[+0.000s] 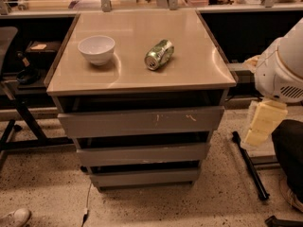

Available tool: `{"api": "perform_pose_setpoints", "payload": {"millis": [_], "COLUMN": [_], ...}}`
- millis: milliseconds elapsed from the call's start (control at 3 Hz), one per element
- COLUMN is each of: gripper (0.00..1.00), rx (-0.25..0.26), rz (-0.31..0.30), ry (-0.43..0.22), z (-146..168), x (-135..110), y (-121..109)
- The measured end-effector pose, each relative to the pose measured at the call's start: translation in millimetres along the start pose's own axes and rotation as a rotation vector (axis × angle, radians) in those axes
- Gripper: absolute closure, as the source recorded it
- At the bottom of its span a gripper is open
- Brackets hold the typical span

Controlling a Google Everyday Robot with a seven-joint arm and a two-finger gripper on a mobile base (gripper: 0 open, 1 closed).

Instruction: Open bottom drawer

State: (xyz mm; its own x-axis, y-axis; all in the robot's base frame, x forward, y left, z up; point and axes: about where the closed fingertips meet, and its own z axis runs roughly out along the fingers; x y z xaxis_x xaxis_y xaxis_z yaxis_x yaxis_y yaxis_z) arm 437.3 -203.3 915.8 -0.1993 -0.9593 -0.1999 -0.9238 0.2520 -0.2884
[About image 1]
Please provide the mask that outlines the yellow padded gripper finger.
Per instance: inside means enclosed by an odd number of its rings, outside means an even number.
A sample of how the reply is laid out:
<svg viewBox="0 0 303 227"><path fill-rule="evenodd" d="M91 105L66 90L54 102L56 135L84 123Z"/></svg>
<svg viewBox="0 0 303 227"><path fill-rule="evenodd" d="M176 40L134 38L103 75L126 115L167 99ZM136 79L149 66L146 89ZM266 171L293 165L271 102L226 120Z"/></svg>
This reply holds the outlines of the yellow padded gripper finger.
<svg viewBox="0 0 303 227"><path fill-rule="evenodd" d="M243 130L243 143L258 147L286 118L287 105L282 102L264 98L260 102L252 101Z"/></svg>

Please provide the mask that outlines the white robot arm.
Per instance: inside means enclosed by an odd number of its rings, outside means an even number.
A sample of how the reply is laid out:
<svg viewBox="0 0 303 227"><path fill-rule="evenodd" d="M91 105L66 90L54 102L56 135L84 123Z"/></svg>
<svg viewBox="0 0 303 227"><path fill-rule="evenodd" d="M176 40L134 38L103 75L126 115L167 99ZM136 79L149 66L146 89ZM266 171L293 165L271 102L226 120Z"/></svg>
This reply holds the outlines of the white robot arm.
<svg viewBox="0 0 303 227"><path fill-rule="evenodd" d="M263 144L286 118L288 103L303 100L303 18L243 65L253 73L255 88L263 96L261 102L251 102L241 133L243 147L249 149Z"/></svg>

